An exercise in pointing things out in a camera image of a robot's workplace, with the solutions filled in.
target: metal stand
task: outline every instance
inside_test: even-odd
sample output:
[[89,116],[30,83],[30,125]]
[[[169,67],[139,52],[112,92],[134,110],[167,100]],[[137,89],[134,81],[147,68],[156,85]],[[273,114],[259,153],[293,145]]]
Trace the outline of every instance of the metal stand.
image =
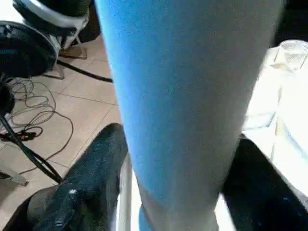
[[[79,46],[80,50],[81,50],[81,56],[72,56],[72,55],[60,55],[61,57],[64,58],[71,58],[71,59],[87,59],[87,50],[83,47],[82,43],[80,42],[79,37],[76,37],[76,41],[77,41],[77,46]],[[52,75],[47,75],[47,74],[43,74],[45,77],[49,77],[49,78],[56,78],[59,80],[63,80],[65,78],[63,69],[61,69],[59,67],[58,64],[54,65],[54,69],[58,72],[59,76],[52,76]]]
[[120,177],[119,210],[116,219],[116,231],[130,231],[132,167],[129,154],[126,156]]
[[9,175],[11,177],[10,180],[14,181],[19,185],[26,186],[28,184],[28,182],[23,176],[19,175],[17,172],[15,172],[13,169],[9,167],[5,167],[0,164],[0,172]]

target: tile floor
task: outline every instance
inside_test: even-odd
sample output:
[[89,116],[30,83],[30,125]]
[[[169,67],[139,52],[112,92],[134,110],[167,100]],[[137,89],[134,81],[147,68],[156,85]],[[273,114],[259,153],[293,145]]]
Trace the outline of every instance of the tile floor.
[[[84,43],[84,46],[88,53],[86,60],[64,59],[64,61],[93,73],[111,77],[101,36],[95,41]],[[43,83],[50,88],[56,101],[56,111],[71,118],[74,124],[74,134],[68,146],[50,160],[51,165],[62,176],[102,128],[111,122],[121,122],[113,84],[82,76],[67,68],[63,71],[64,80],[47,77],[33,78],[34,82]],[[49,74],[56,75],[56,72],[51,71]],[[49,94],[45,88],[39,88],[36,91],[47,96]],[[16,117],[16,121],[26,122],[29,117],[31,115],[23,114]],[[47,157],[64,145],[71,127],[67,120],[57,115],[54,115],[42,127],[44,128],[42,136],[28,141],[26,145],[43,157]],[[34,166],[12,144],[0,143],[0,162],[17,172]],[[54,184],[39,170],[25,173],[23,176],[29,181],[26,187],[18,186],[8,180],[0,180],[0,230],[3,229],[17,206],[27,197],[41,188]]]

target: grout line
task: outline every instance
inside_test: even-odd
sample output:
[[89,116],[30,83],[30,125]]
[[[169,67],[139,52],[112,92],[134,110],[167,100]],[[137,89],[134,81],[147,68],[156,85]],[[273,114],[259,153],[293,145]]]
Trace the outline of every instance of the grout line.
[[113,105],[113,106],[118,106],[118,104],[114,104],[114,103],[107,103],[107,102],[102,102],[102,101],[99,101],[99,100],[93,100],[93,99],[87,99],[87,98],[80,97],[80,96],[66,95],[66,94],[64,94],[64,93],[58,93],[58,94],[60,94],[60,95],[64,95],[64,96],[73,97],[73,98],[84,99],[84,100],[90,100],[90,101],[94,101],[94,102],[99,102],[99,103],[105,103],[105,104],[109,104],[109,105]]
[[79,155],[80,151],[85,147],[85,145],[88,143],[88,141],[92,138],[92,135],[94,134],[94,132],[96,131],[96,129],[101,125],[101,123],[103,122],[103,120],[107,117],[107,115],[109,114],[109,112],[113,109],[113,106],[110,107],[110,109],[108,110],[108,112],[105,114],[105,116],[102,118],[102,120],[98,123],[98,125],[96,126],[96,128],[93,130],[93,132],[91,133],[91,135],[89,136],[89,138],[85,141],[85,143],[82,145],[82,147],[78,150],[77,154],[74,156],[74,158],[72,159],[71,163],[70,163],[70,167],[72,166],[73,160],[76,158],[77,155]]
[[48,160],[49,162],[53,162],[54,164],[58,164],[58,165],[61,165],[62,167],[68,167],[68,166],[66,166],[66,165],[64,165],[64,164],[61,164],[61,163],[59,163],[59,162],[56,162],[56,161],[53,161],[53,160]]
[[[81,67],[80,67],[80,66],[76,66],[76,67],[78,67],[78,68],[80,68],[80,69],[84,69],[84,68],[87,68],[88,66],[90,66],[93,62],[94,62],[94,59],[91,60],[91,61],[89,62],[88,65],[83,66],[83,65],[82,65],[83,63],[82,63],[82,64],[80,65]],[[70,76],[70,75],[72,75],[72,74],[75,74],[75,73],[77,73],[77,72],[72,70],[72,73],[71,73],[71,74],[69,74],[69,75],[67,75],[67,76],[64,76],[64,77],[66,78],[66,77],[68,77],[68,76]],[[75,81],[75,79],[76,79],[76,78],[74,78],[64,89],[62,89],[62,90],[60,91],[60,94],[61,94],[63,91],[65,91],[65,89],[68,88],[68,87]]]

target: clear glass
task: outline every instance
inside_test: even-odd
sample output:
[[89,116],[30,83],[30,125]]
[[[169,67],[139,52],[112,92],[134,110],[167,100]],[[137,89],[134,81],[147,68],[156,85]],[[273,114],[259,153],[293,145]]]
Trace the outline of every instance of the clear glass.
[[301,69],[308,55],[308,43],[302,40],[286,40],[279,45],[275,62],[282,63],[288,69]]

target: tangled cable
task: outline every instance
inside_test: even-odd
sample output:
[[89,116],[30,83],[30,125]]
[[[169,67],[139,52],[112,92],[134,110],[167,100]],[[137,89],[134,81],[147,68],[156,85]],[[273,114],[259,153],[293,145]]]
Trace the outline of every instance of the tangled cable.
[[[4,115],[0,116],[2,126],[0,127],[0,135],[7,135],[9,140],[16,145],[18,145],[22,151],[26,154],[26,156],[36,165],[36,167],[23,171],[19,174],[24,174],[26,172],[32,171],[36,168],[42,170],[46,175],[52,178],[56,182],[61,182],[60,175],[52,168],[52,166],[47,162],[50,158],[59,154],[63,149],[68,145],[70,140],[72,139],[74,133],[74,125],[70,118],[56,112],[56,101],[55,98],[50,91],[50,89],[43,83],[33,82],[31,79],[23,79],[23,78],[8,78],[5,80],[6,84],[9,86],[11,92],[15,98],[15,108],[17,111],[13,111],[10,115],[4,117]],[[44,88],[44,93],[41,95],[36,93],[36,86],[42,86]],[[41,101],[33,103],[34,99],[42,99]],[[16,121],[16,117],[20,116],[22,118],[26,118],[25,114],[30,113],[34,114],[27,123],[18,123]],[[30,150],[26,146],[23,145],[20,138],[20,135],[23,132],[29,132],[32,129],[39,129],[39,132],[36,137],[40,136],[43,133],[43,128],[40,127],[43,123],[50,120],[54,115],[58,115],[62,118],[65,118],[69,121],[71,126],[71,133],[66,141],[66,143],[56,152],[50,154],[46,159],[42,158],[34,151]]]

